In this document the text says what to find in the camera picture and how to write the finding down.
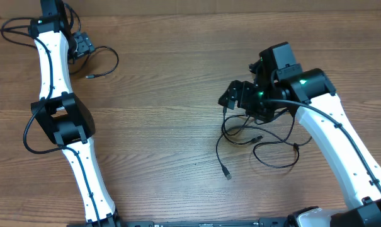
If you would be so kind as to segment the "black cable silver USB plug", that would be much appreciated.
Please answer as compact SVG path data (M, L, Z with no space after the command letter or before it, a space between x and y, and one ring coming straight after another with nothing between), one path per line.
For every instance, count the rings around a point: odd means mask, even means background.
M86 79L101 78L114 73L119 66L119 62L120 56L115 49L101 45L96 47L94 52L88 54L80 62L80 66L78 64L74 67L71 66L69 74Z

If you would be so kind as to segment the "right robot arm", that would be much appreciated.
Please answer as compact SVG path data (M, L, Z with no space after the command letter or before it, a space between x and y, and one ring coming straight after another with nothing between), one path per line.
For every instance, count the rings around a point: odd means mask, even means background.
M267 48L249 67L253 82L230 83L219 104L262 123L283 112L316 142L343 192L346 210L306 207L259 226L381 226L381 166L349 122L336 88L321 69L304 71L290 44Z

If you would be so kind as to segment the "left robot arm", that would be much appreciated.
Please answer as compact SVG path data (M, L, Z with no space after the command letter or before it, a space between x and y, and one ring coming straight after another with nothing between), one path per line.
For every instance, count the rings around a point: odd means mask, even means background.
M62 1L41 0L43 15L28 27L40 56L39 101L31 104L36 120L55 151L67 158L82 196L86 226L122 226L94 152L93 117L73 92L69 63L89 57L95 50L86 33L72 32L70 7Z

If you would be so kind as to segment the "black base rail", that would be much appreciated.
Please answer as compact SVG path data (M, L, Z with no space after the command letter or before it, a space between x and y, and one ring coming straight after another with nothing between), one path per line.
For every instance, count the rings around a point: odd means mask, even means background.
M153 221L123 221L122 219L112 220L106 218L100 222L88 222L85 224L68 224L67 226L98 226L102 227L291 227L297 226L290 223L286 217L259 218L252 221L178 221L178 222L153 222Z

